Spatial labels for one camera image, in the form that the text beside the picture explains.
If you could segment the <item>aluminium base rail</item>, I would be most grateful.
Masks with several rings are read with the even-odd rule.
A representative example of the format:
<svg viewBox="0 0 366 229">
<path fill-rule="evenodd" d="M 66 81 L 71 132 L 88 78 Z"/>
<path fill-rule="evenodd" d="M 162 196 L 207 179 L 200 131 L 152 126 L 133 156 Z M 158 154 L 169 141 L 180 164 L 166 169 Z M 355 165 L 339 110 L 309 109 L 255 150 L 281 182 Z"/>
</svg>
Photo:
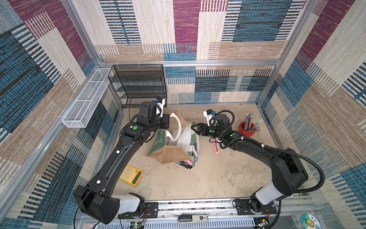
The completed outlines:
<svg viewBox="0 0 366 229">
<path fill-rule="evenodd" d="M 116 216 L 103 224 L 78 213 L 76 229 L 254 229 L 261 224 L 272 224 L 279 214 L 275 229 L 289 229 L 290 218 L 302 213 L 317 214 L 317 207 L 309 196 L 292 196 L 274 201 L 262 213 L 250 210 L 249 198 L 207 198 L 181 200 L 153 200 L 145 202 L 142 216 L 130 213 Z"/>
</svg>

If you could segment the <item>pencils in cup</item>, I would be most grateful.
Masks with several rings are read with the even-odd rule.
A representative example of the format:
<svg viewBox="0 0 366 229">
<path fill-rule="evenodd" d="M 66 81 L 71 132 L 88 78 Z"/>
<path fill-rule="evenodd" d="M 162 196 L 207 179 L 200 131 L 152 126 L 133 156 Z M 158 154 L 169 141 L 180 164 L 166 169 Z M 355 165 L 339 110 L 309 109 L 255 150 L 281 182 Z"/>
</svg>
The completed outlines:
<svg viewBox="0 0 366 229">
<path fill-rule="evenodd" d="M 253 118 L 254 118 L 253 113 L 246 113 L 244 122 L 246 124 L 246 130 L 256 132 L 260 128 L 261 121 L 259 120 L 256 123 L 253 123 Z"/>
</svg>

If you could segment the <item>yellow calculator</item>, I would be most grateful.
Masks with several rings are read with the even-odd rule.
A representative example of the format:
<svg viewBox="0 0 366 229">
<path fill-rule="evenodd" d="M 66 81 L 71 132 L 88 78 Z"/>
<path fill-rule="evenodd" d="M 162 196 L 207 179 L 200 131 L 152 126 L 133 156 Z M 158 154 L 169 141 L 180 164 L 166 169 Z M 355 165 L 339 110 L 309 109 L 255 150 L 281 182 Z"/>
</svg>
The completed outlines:
<svg viewBox="0 0 366 229">
<path fill-rule="evenodd" d="M 143 171 L 127 165 L 120 175 L 119 179 L 130 185 L 136 186 L 142 175 Z"/>
</svg>

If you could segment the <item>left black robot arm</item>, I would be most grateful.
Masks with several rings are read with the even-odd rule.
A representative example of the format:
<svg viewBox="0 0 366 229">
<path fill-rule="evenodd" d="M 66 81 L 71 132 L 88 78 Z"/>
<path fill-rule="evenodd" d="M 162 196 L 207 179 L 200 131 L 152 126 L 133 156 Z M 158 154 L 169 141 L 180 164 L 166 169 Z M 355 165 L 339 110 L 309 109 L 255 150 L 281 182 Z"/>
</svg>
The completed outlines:
<svg viewBox="0 0 366 229">
<path fill-rule="evenodd" d="M 112 194 L 128 162 L 152 132 L 169 128 L 168 114 L 163 113 L 162 98 L 140 104 L 139 114 L 134 115 L 120 131 L 119 140 L 97 174 L 85 185 L 74 191 L 78 210 L 100 223 L 109 224 L 118 214 L 120 200 Z"/>
</svg>

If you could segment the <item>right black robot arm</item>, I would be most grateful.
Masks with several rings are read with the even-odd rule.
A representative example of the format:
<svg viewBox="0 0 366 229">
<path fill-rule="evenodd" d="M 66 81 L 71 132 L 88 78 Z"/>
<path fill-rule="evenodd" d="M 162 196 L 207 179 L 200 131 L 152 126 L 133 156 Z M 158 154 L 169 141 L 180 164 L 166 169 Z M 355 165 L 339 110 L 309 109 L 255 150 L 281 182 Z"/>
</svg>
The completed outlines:
<svg viewBox="0 0 366 229">
<path fill-rule="evenodd" d="M 316 162 L 290 148 L 282 150 L 270 147 L 234 131 L 232 126 L 235 119 L 229 119 L 227 114 L 232 114 L 232 111 L 222 110 L 216 113 L 207 110 L 204 112 L 206 123 L 193 125 L 191 129 L 198 135 L 210 137 L 221 149 L 230 148 L 248 154 L 271 169 L 271 182 L 250 197 L 249 205 L 254 214 L 262 213 L 274 200 L 281 201 L 295 193 L 313 192 L 324 185 L 325 174 Z M 311 188 L 301 189 L 308 181 L 302 161 L 311 164 L 319 173 L 318 183 Z"/>
</svg>

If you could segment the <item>grey blue utility knife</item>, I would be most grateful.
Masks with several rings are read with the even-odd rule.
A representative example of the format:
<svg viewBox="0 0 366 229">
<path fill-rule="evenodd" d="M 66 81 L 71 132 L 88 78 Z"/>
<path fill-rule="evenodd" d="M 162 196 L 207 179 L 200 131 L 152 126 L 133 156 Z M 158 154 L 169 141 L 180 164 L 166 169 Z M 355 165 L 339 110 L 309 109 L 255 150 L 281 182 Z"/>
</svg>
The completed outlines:
<svg viewBox="0 0 366 229">
<path fill-rule="evenodd" d="M 199 160 L 199 153 L 197 151 L 197 146 L 194 146 L 194 150 L 193 150 L 193 158 L 195 162 L 198 162 Z"/>
</svg>

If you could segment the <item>red pencil cup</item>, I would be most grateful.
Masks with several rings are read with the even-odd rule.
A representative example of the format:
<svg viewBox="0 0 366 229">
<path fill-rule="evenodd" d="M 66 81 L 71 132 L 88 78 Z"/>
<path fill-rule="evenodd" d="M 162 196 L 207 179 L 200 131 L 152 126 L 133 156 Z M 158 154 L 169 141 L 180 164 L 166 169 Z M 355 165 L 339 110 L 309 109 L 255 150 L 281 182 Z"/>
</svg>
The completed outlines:
<svg viewBox="0 0 366 229">
<path fill-rule="evenodd" d="M 245 122 L 242 122 L 238 128 L 238 132 L 240 132 L 241 134 L 244 134 L 247 137 L 252 137 L 254 135 L 253 131 L 250 130 L 246 130 L 246 124 Z"/>
</svg>

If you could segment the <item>black utility knife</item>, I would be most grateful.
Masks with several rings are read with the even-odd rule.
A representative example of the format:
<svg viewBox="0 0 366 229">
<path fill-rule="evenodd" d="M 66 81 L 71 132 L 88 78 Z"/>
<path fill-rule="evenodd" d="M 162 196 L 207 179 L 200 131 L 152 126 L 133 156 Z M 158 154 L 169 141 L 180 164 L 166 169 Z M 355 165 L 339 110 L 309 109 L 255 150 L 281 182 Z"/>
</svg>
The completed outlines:
<svg viewBox="0 0 366 229">
<path fill-rule="evenodd" d="M 192 169 L 193 166 L 189 165 L 186 161 L 179 161 L 179 162 L 175 162 L 176 164 L 178 164 L 179 166 L 182 166 L 186 169 Z"/>
</svg>

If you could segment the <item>pink grey utility knife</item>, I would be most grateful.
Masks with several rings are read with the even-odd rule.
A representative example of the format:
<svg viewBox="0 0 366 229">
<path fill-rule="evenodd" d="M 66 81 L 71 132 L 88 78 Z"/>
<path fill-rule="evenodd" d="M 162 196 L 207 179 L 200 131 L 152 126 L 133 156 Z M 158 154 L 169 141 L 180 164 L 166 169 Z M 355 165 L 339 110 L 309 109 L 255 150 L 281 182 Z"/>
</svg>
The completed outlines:
<svg viewBox="0 0 366 229">
<path fill-rule="evenodd" d="M 191 167 L 195 167 L 195 161 L 194 160 L 187 160 L 186 163 L 191 166 Z"/>
</svg>

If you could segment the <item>green Christmas burlap tote bag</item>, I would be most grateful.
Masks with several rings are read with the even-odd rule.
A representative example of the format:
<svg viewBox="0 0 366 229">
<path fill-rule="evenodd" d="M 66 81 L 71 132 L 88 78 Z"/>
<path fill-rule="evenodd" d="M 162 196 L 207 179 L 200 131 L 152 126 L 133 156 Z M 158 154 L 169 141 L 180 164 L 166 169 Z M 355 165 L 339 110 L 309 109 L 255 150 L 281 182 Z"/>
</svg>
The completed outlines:
<svg viewBox="0 0 366 229">
<path fill-rule="evenodd" d="M 195 121 L 186 121 L 175 110 L 170 114 L 169 129 L 159 129 L 153 145 L 146 155 L 158 160 L 161 164 L 194 160 L 193 150 L 200 151 L 199 136 L 192 129 Z"/>
</svg>

